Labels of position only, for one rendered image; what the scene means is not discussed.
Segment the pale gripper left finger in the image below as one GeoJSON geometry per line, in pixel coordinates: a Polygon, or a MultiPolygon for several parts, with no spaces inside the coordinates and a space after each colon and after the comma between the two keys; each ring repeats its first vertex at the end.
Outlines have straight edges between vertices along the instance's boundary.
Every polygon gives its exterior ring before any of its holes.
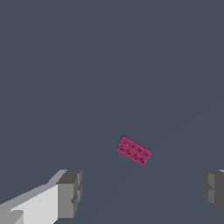
{"type": "Polygon", "coordinates": [[[38,186],[0,205],[0,224],[55,224],[73,218],[82,195],[82,171],[59,170],[38,186]]]}

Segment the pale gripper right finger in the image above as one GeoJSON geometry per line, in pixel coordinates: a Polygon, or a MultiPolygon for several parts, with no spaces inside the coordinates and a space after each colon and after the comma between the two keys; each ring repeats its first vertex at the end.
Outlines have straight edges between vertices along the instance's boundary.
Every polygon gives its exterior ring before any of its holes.
{"type": "Polygon", "coordinates": [[[200,178],[203,196],[224,214],[224,170],[202,171],[200,178]]]}

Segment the magenta studded brick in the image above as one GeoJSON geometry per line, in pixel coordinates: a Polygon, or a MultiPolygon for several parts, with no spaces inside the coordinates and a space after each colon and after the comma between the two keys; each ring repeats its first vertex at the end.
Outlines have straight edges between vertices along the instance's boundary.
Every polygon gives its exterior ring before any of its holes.
{"type": "Polygon", "coordinates": [[[145,165],[151,155],[151,151],[149,149],[145,148],[140,143],[133,141],[127,136],[122,136],[116,146],[116,150],[140,165],[145,165]]]}

